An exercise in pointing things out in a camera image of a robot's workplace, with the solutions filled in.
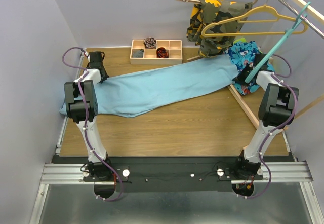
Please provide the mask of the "teal plastic hanger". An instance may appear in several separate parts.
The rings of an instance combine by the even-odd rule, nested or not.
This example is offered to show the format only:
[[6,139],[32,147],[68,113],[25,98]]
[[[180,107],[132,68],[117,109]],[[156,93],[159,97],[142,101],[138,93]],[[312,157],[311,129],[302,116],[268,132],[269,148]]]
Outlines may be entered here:
[[307,2],[306,5],[302,8],[300,13],[297,15],[294,20],[293,26],[286,30],[283,37],[273,46],[273,48],[261,59],[261,61],[253,68],[253,70],[249,73],[249,75],[245,79],[245,83],[249,83],[253,77],[258,73],[261,67],[266,63],[266,61],[280,48],[280,46],[285,42],[285,40],[295,31],[295,29],[302,23],[301,16],[303,15],[306,8],[311,4],[311,2]]

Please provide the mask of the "yellow plastic hanger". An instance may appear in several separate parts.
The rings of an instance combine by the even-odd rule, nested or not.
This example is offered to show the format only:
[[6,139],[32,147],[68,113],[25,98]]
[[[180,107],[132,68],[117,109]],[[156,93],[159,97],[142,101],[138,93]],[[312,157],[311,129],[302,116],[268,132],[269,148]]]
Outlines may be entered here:
[[[259,20],[251,20],[251,16],[255,16],[258,14],[269,14],[273,18],[272,19],[259,19]],[[268,5],[258,6],[250,11],[246,12],[243,15],[229,18],[225,20],[221,20],[218,22],[214,22],[208,24],[204,27],[201,34],[205,38],[218,38],[218,37],[236,37],[236,36],[267,36],[267,35],[284,35],[284,31],[277,31],[277,32],[240,32],[238,29],[241,25],[254,25],[254,24],[261,24],[261,23],[278,23],[280,21],[289,21],[292,22],[292,26],[294,24],[294,20],[296,18],[285,16],[280,14],[276,8]],[[295,29],[292,34],[303,34],[308,30],[308,27],[304,21]]]

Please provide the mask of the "patterned pink black sock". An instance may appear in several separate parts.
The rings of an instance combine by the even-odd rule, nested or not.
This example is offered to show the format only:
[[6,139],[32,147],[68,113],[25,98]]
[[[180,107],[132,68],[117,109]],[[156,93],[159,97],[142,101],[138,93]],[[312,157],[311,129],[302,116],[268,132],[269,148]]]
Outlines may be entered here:
[[147,37],[143,40],[144,48],[156,49],[157,41],[153,37]]

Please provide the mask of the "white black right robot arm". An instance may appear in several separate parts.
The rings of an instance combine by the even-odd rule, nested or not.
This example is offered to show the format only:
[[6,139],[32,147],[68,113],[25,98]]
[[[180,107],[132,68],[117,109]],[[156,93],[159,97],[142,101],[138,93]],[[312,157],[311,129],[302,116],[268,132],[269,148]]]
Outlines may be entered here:
[[286,85],[268,68],[268,61],[252,79],[264,90],[258,118],[260,124],[248,146],[236,158],[231,173],[238,179],[255,176],[260,169],[264,153],[274,137],[294,119],[299,89]]

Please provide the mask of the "grey rolled sock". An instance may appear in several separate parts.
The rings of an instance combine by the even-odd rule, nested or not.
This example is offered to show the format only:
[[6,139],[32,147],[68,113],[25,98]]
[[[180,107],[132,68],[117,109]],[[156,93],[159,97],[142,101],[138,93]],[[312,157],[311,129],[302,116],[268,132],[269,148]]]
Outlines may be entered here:
[[143,55],[144,55],[143,49],[138,49],[138,50],[132,51],[132,58],[143,58]]

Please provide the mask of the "light blue trousers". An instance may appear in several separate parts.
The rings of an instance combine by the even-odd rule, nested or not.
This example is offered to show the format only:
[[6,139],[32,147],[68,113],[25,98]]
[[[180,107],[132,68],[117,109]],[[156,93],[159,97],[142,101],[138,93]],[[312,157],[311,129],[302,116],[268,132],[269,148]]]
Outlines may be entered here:
[[99,114],[133,118],[158,107],[210,94],[232,83],[238,75],[229,56],[143,70],[100,82],[97,69],[84,73],[94,80]]

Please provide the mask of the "wooden compartment tray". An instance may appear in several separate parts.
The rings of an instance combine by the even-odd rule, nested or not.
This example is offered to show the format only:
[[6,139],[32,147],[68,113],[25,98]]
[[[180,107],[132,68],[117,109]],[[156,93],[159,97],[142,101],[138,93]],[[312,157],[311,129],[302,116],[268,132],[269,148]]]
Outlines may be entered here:
[[181,64],[181,40],[132,40],[130,51],[130,64],[133,65],[177,65]]

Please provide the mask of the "orange black rolled sock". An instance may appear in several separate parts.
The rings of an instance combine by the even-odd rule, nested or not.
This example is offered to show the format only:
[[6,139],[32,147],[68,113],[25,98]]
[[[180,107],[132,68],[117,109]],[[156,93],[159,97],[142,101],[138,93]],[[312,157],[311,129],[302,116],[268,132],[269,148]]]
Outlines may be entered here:
[[169,57],[168,50],[165,49],[164,47],[157,48],[156,57],[157,58],[168,58]]

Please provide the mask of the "wooden clothes rack frame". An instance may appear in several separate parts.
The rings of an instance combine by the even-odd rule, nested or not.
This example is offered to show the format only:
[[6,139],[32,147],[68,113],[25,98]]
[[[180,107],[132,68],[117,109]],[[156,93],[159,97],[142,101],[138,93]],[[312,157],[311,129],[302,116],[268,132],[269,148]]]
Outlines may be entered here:
[[[296,9],[294,9],[291,5],[289,5],[286,1],[284,0],[278,0],[280,1],[287,9],[289,9],[292,13],[297,14]],[[306,1],[304,0],[291,0],[295,4],[297,4],[299,7],[302,5],[306,4]],[[306,9],[306,12],[313,17],[316,21],[318,21],[321,25],[323,25],[323,14],[321,14],[319,11],[317,11],[315,8],[310,7]],[[315,33],[317,33],[321,38],[323,38],[323,32],[317,28],[313,23],[308,21],[304,16],[301,17],[301,19],[304,20],[304,22],[307,24],[309,28],[311,28]],[[228,86],[228,90],[231,92],[235,100],[238,102],[238,104],[241,106],[242,110],[245,112],[245,114],[248,116],[252,124],[257,128],[259,126],[258,120],[254,113],[251,111],[249,106],[246,104],[246,102],[243,100],[243,98],[239,95],[238,92],[235,91],[235,88],[233,85]],[[297,115],[295,116],[295,119],[298,118],[299,116],[303,115],[306,113],[308,110],[311,108],[315,107],[319,103],[323,101],[323,94],[320,95],[318,98],[313,100],[311,103],[309,103],[307,106],[305,106],[303,109],[301,109]]]

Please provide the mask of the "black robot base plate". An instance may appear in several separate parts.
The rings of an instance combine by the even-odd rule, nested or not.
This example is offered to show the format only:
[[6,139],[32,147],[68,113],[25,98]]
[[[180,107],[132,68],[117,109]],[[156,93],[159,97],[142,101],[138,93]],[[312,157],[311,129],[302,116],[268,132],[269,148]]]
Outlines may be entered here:
[[262,180],[259,163],[241,157],[112,157],[111,167],[88,163],[81,167],[85,182],[96,193],[242,191],[250,195],[253,181]]

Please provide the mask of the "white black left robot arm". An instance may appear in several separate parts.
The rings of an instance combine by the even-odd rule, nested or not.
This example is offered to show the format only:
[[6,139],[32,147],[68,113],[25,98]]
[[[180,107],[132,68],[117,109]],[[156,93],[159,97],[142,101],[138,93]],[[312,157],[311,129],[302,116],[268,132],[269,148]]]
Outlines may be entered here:
[[[73,66],[65,62],[65,56],[71,50],[78,49],[88,60],[86,67]],[[83,170],[85,177],[108,181],[114,176],[107,150],[102,144],[97,126],[99,111],[95,85],[109,78],[103,60],[105,53],[101,51],[87,52],[81,47],[72,47],[62,56],[64,65],[82,70],[80,77],[64,84],[65,109],[67,116],[76,123],[84,139],[88,161]]]

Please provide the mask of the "aluminium front frame rail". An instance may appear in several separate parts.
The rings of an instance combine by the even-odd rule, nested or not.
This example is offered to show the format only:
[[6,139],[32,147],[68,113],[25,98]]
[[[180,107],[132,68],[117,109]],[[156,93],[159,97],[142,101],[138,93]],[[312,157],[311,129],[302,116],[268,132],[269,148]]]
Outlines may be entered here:
[[[45,204],[47,192],[50,185],[68,185],[68,184],[90,184],[90,185],[111,185],[114,181],[100,182],[94,177],[87,180],[87,174],[81,172],[81,164],[45,164],[43,167],[40,185],[34,203],[30,223],[40,223],[43,207]],[[267,167],[261,166],[263,179],[255,180],[254,183],[266,183],[269,180],[268,170],[272,174],[272,183],[279,182],[297,182],[301,187],[303,197],[313,223],[317,218],[317,198],[312,186],[313,178],[311,176],[307,162],[268,162]]]

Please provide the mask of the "blue shark print shorts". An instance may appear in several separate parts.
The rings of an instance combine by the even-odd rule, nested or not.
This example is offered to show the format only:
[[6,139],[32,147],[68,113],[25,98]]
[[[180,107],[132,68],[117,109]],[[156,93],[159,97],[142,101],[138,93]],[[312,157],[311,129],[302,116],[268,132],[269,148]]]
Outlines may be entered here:
[[[256,41],[246,41],[246,39],[237,39],[228,47],[224,54],[229,55],[230,61],[241,72],[247,65],[253,64],[256,54],[261,53]],[[248,85],[241,85],[237,82],[234,87],[241,96],[252,94],[259,89],[259,85],[253,79]]]

